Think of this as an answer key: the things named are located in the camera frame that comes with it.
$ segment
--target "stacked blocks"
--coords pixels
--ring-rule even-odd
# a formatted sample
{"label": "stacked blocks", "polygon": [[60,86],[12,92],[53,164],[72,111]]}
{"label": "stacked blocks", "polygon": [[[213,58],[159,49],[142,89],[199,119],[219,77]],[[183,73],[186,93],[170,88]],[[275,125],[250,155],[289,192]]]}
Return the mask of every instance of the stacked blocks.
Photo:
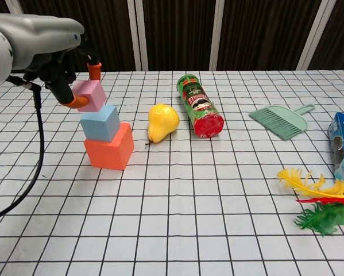
{"label": "stacked blocks", "polygon": [[86,106],[78,108],[80,112],[97,112],[107,100],[103,86],[97,80],[80,80],[72,89],[72,92],[76,96],[84,96],[89,100]]}
{"label": "stacked blocks", "polygon": [[106,96],[100,81],[86,80],[76,87],[74,94],[89,99],[89,104],[78,110],[84,112],[80,123],[91,165],[124,170],[134,150],[131,126],[119,121],[115,106],[104,105]]}

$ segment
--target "pringles can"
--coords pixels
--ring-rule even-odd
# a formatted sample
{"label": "pringles can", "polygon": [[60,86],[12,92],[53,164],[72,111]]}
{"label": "pringles can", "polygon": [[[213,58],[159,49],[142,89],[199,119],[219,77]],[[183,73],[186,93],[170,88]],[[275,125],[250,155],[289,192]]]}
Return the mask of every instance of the pringles can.
{"label": "pringles can", "polygon": [[210,138],[222,131],[224,119],[209,100],[196,76],[188,74],[181,77],[177,82],[177,89],[197,136]]}

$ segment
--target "light blue cube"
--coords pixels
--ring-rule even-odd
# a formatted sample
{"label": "light blue cube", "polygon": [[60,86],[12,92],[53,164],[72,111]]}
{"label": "light blue cube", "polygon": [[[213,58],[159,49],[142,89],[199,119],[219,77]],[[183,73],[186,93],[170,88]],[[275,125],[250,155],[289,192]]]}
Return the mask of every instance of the light blue cube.
{"label": "light blue cube", "polygon": [[121,126],[113,105],[103,105],[99,112],[83,113],[80,122],[86,139],[104,142],[112,142]]}

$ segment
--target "pink cube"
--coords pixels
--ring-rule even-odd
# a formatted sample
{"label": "pink cube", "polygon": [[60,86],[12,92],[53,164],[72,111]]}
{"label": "pink cube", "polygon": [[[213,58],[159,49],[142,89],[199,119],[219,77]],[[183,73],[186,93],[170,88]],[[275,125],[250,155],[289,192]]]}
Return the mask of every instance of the pink cube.
{"label": "pink cube", "polygon": [[99,80],[80,80],[72,89],[72,92],[76,96],[84,96],[89,100],[86,106],[78,108],[80,112],[98,112],[107,100]]}

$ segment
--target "brush bristles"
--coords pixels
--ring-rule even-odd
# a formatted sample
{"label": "brush bristles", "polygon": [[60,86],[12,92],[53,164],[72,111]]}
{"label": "brush bristles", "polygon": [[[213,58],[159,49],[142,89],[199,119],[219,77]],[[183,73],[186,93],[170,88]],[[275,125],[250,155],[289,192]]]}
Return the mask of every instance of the brush bristles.
{"label": "brush bristles", "polygon": [[270,109],[263,108],[251,112],[249,116],[283,140],[289,140],[302,133],[299,128],[285,121]]}

